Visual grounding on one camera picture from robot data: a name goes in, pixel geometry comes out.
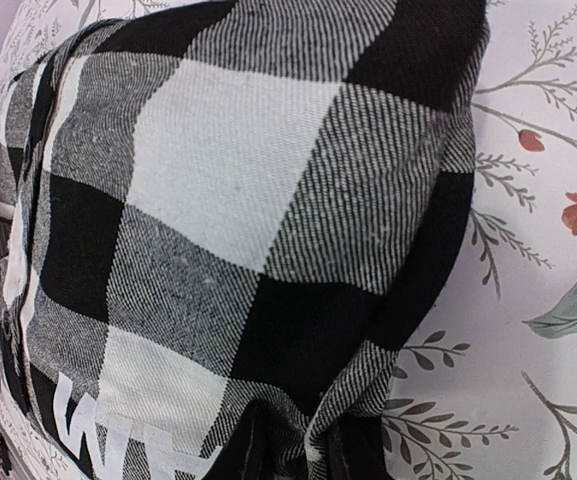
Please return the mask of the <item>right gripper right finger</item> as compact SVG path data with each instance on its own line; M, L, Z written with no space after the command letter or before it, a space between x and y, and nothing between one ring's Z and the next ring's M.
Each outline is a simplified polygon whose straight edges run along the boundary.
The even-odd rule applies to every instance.
M312 419L312 478L391 479L381 417L317 413Z

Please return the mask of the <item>black white plaid shirt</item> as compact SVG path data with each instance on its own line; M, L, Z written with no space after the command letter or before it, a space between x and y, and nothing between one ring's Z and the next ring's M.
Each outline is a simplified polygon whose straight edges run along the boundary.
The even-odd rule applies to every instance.
M249 404L380 416L471 205L482 1L213 1L11 83L7 385L83 479L240 479Z

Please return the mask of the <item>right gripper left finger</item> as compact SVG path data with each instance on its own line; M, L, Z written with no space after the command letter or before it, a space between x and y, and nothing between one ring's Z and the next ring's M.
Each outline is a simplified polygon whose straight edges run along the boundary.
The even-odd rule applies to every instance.
M284 419L264 404L249 404L241 418L244 425L240 479L292 479L281 456L285 453L288 428Z

